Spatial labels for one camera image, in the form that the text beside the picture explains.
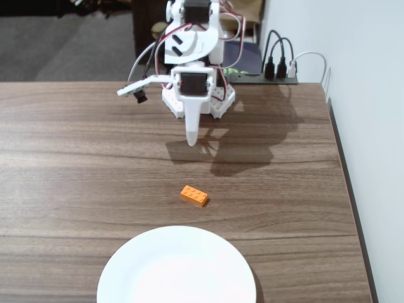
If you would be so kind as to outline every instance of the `plug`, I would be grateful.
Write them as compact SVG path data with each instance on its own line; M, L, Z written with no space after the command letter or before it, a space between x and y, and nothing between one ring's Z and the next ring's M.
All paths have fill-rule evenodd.
M286 59L285 57L281 57L278 63L278 68L276 69L276 77L280 79L286 78L287 69Z
M265 66L264 77L265 79L273 79L274 74L275 74L275 64L273 64L273 58L272 56L270 56L268 58L268 63Z
M296 77L296 61L291 61L288 71L288 78Z
M136 93L133 93L133 95L138 100L139 104L143 103L144 101L147 101L147 97L144 90L140 90Z

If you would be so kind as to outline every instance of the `white wire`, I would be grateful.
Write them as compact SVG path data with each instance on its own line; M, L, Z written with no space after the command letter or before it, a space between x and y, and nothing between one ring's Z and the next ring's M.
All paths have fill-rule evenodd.
M237 28L237 33L234 35L234 37L232 37L231 39L226 39L226 38L223 38L223 39L226 40L226 41L233 41L233 40L237 39L238 36L240 35L240 31L241 31L241 21L240 21L240 18L237 17L236 15L233 15L232 13L227 12L227 11L222 11L222 12L220 12L220 14L225 14L225 15L229 15L229 16L233 17L234 19L237 20L237 22L238 22L238 24L239 24L239 27Z
M326 75L326 70L327 70L327 60L326 60L325 56L322 53L313 52L313 51L309 50L308 52L301 52L299 55L295 56L295 59L293 60L293 62L295 62L297 58L299 58L299 57L301 57L303 55L306 55L306 54L315 54L315 55L319 55L320 57L323 58L323 60L324 60L324 71L323 71L323 76L321 77L321 82L320 82L320 84L322 86L323 81L324 81L324 77Z
M218 68L218 69L226 69L226 68L231 68L232 66L235 66L239 61L242 56L242 49L244 46L244 35L246 34L246 18L241 15L242 18L242 28L241 28L241 37L240 37L240 51L239 51L239 56L236 61L234 61L231 65L225 66L224 68L221 67L216 67L212 66L213 68Z
M140 56L136 58L136 61L134 62L133 66L132 66L131 72L129 73L128 82L131 81L134 70L136 69L137 65L139 64L141 58L143 58L143 56L145 54L147 54L148 51L150 51L153 48L154 43L156 43L156 42L153 42L148 47L146 47L146 49L140 54Z

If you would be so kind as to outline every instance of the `floor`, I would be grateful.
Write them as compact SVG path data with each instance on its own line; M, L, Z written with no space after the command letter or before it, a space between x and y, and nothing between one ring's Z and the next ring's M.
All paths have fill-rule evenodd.
M132 31L130 12L109 19L101 13L2 17L0 81L126 81Z

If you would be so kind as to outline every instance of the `black cable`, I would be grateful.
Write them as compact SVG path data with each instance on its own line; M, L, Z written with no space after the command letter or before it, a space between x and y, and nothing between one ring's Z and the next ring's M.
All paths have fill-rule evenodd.
M147 76L147 72L150 69L150 66L152 65L152 61L154 60L154 54L156 53L156 49L157 49L157 45L158 43L161 41L161 39L163 38L164 34L165 34L165 30L167 29L168 25L160 32L160 35L158 35L156 42L153 45L153 48L151 49L150 52L150 57L147 60L147 63L145 65L145 70L143 71L143 77Z
M288 38L286 38L286 37L279 38L279 39L272 45L271 52L270 52L270 57L272 57L272 53L273 53L273 50L274 50L275 46L278 44L278 42L281 42L282 40L286 40L286 41L289 43L290 53L291 53L291 55L292 55L292 60L295 59L295 55L294 55L294 53L293 53L293 46L292 46L292 43L291 43L291 41L290 41Z
M270 30L270 32L268 33L268 36L266 38L265 53L264 53L264 56L263 56L263 64L261 66L261 72L264 71L265 62L266 62L266 54L268 53L268 46L270 44L270 39L271 39L271 34L272 33L274 33L278 37L278 39L281 39L280 47L281 47L281 50L282 50L282 57L285 57L285 49L283 48L283 42L282 42L282 38L281 38L280 34L276 30Z

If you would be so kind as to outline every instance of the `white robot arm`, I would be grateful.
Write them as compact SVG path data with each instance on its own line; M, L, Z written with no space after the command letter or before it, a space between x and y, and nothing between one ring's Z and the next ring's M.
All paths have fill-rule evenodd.
M185 117L186 138L190 146L198 139L200 114L221 118L235 99L234 89L226 82L220 64L224 42L219 38L220 0L176 0L167 3L165 35L156 41L156 75L120 89L119 96L134 94L141 103L144 89L152 83L162 84L162 99L176 118ZM174 64L170 75L160 75L158 50L165 42L166 64Z

